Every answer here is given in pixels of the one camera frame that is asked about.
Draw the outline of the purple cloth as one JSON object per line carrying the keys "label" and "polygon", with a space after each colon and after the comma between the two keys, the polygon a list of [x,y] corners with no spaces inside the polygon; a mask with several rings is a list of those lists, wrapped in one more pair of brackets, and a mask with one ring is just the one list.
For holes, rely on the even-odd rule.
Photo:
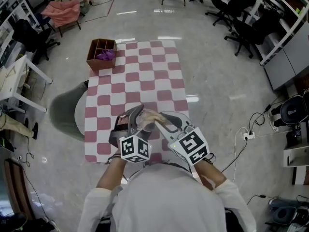
{"label": "purple cloth", "polygon": [[112,49],[97,49],[95,59],[103,61],[112,61],[115,58],[115,52]]}

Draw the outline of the white desk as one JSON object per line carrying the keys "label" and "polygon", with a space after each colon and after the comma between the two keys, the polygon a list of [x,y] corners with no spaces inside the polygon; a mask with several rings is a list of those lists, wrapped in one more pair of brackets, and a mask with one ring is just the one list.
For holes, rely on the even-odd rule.
{"label": "white desk", "polygon": [[46,83],[51,84],[53,82],[51,78],[49,78],[44,72],[42,72],[27,58],[27,55],[24,55],[8,67],[7,73],[5,74],[5,78],[3,80],[3,85],[0,85],[0,101],[9,98],[15,98],[41,112],[46,112],[47,108],[29,100],[17,91],[21,77],[23,75],[26,75],[27,73],[27,71],[25,70],[27,66],[34,72],[36,72],[41,78],[43,78]]}

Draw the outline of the clear glass mug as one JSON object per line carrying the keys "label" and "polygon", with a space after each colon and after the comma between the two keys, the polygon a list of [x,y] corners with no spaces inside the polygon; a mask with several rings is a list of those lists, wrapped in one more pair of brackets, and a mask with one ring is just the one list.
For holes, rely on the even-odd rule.
{"label": "clear glass mug", "polygon": [[143,109],[136,117],[137,130],[151,132],[155,128],[155,120],[158,119],[158,113],[150,110]]}

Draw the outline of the black office chair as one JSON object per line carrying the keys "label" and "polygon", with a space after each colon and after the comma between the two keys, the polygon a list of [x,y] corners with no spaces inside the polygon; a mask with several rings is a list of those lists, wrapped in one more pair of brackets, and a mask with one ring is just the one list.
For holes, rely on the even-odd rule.
{"label": "black office chair", "polygon": [[41,32],[37,32],[30,23],[25,19],[19,19],[13,26],[14,33],[12,39],[22,43],[26,51],[34,53],[32,62],[38,64],[42,56],[45,56],[46,60],[49,60],[47,49],[60,45],[60,42],[49,38],[51,35],[51,29],[45,29]]}
{"label": "black office chair", "polygon": [[228,3],[221,0],[211,1],[219,12],[205,12],[205,15],[214,15],[218,17],[218,19],[213,22],[213,26],[215,26],[219,21],[224,21],[230,32],[232,31],[233,24],[233,20],[230,17],[233,19],[240,17],[242,13],[246,13],[246,8],[253,6],[256,2],[256,0],[230,0]]}
{"label": "black office chair", "polygon": [[238,50],[235,53],[236,57],[240,53],[241,48],[244,47],[249,52],[249,58],[253,58],[250,46],[262,45],[265,38],[278,29],[280,18],[277,12],[271,11],[265,13],[252,25],[235,18],[233,24],[236,31],[231,33],[235,37],[225,36],[224,40],[231,39],[239,43]]}

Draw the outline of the white drawer cabinet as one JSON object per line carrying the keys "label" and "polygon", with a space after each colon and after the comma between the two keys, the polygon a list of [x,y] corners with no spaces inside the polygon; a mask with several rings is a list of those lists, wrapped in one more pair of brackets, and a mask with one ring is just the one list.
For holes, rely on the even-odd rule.
{"label": "white drawer cabinet", "polygon": [[309,144],[301,143],[285,148],[283,151],[284,167],[309,166]]}

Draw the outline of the grey green chair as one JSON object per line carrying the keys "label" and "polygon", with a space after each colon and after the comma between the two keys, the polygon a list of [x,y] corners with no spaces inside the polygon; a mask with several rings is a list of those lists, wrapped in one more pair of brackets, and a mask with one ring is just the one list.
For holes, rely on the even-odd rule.
{"label": "grey green chair", "polygon": [[75,109],[80,98],[88,90],[88,82],[81,82],[75,88],[56,96],[49,109],[52,125],[61,133],[81,142],[84,142],[84,135],[76,124]]}

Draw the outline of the person's right forearm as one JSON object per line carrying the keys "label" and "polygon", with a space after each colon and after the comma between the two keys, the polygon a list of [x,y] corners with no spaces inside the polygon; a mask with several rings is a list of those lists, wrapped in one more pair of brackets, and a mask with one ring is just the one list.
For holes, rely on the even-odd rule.
{"label": "person's right forearm", "polygon": [[227,180],[223,173],[207,161],[201,160],[194,165],[194,168],[202,184],[209,190],[214,190]]}

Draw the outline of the grey round device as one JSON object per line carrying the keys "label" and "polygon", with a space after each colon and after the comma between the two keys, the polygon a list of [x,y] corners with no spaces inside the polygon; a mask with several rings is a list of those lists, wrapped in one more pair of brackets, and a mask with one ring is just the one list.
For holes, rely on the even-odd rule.
{"label": "grey round device", "polygon": [[275,224],[287,226],[291,224],[299,205],[294,202],[285,202],[273,199],[268,203],[271,221]]}

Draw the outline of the white round device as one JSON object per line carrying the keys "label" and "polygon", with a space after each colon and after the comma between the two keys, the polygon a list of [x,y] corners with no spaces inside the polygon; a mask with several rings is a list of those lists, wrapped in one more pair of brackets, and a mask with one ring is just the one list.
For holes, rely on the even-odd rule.
{"label": "white round device", "polygon": [[281,17],[285,14],[284,7],[278,3],[276,0],[266,0],[264,2],[264,9],[265,10],[274,10],[276,11]]}

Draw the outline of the brown wooden bench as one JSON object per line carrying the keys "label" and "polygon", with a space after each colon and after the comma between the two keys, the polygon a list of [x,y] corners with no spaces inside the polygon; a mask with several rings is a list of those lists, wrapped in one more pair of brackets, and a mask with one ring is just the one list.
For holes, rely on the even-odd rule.
{"label": "brown wooden bench", "polygon": [[22,166],[12,159],[5,159],[4,174],[12,210],[15,213],[23,212],[29,220],[34,220],[35,216],[28,198]]}

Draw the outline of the pink cloth covered chair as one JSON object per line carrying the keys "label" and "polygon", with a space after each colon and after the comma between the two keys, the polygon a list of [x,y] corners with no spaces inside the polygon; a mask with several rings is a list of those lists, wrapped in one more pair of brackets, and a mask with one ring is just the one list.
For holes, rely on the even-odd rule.
{"label": "pink cloth covered chair", "polygon": [[80,2],[78,0],[67,2],[51,1],[41,12],[41,15],[52,19],[54,26],[58,28],[61,37],[63,37],[61,27],[70,23],[76,23],[79,30],[81,30],[78,22],[80,16]]}

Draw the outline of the wooden divided box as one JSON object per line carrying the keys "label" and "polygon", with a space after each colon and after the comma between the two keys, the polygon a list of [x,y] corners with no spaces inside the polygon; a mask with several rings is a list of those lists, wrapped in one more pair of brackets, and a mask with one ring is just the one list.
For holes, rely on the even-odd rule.
{"label": "wooden divided box", "polygon": [[115,67],[116,57],[112,61],[103,61],[99,59],[95,59],[95,55],[97,54],[97,49],[112,49],[115,54],[117,52],[117,45],[115,40],[110,39],[94,39],[92,40],[88,55],[87,55],[87,64],[94,72],[98,72],[104,69],[112,69]]}

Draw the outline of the pink white checkered tablecloth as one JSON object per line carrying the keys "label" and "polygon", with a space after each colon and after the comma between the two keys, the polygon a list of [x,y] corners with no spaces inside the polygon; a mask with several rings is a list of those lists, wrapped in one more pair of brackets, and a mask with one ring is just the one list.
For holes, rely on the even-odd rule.
{"label": "pink white checkered tablecloth", "polygon": [[174,41],[119,44],[115,67],[91,72],[84,121],[88,162],[104,163],[116,152],[108,139],[117,116],[140,104],[157,112],[189,113]]}

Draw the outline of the grey cabinet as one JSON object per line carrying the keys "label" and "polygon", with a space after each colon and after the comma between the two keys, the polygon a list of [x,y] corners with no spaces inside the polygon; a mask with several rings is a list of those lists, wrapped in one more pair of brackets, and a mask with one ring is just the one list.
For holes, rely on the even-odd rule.
{"label": "grey cabinet", "polygon": [[273,90],[309,74],[309,22],[264,66]]}

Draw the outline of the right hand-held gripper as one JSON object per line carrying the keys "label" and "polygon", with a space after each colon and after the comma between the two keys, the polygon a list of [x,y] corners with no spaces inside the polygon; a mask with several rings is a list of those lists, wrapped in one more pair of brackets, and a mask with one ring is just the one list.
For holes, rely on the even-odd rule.
{"label": "right hand-held gripper", "polygon": [[174,111],[160,114],[169,125],[176,127],[172,130],[159,121],[154,122],[163,137],[170,142],[170,149],[177,157],[189,165],[195,165],[209,154],[209,146],[201,130],[191,124],[185,114]]}

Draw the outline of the person's white shirt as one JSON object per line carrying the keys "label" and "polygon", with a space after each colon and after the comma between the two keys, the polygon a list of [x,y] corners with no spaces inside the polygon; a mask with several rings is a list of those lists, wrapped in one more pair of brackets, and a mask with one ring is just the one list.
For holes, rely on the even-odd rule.
{"label": "person's white shirt", "polygon": [[125,187],[92,189],[77,232],[257,232],[237,186],[227,179],[214,190],[186,170],[157,163]]}

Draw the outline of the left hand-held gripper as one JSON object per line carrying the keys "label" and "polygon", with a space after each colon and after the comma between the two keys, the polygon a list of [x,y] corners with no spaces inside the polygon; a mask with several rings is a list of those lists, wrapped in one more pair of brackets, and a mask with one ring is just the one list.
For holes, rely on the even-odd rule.
{"label": "left hand-held gripper", "polygon": [[131,163],[150,159],[152,147],[148,139],[153,130],[139,131],[136,122],[143,109],[144,105],[141,104],[119,115],[109,136],[109,143],[120,150],[121,158]]}

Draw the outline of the person's left forearm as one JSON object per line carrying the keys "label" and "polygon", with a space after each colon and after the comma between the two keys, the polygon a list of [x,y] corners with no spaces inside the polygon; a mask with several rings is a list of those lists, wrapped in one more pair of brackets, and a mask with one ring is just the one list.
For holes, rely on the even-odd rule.
{"label": "person's left forearm", "polygon": [[116,157],[110,161],[106,171],[97,183],[97,188],[113,190],[121,185],[124,169],[127,161]]}

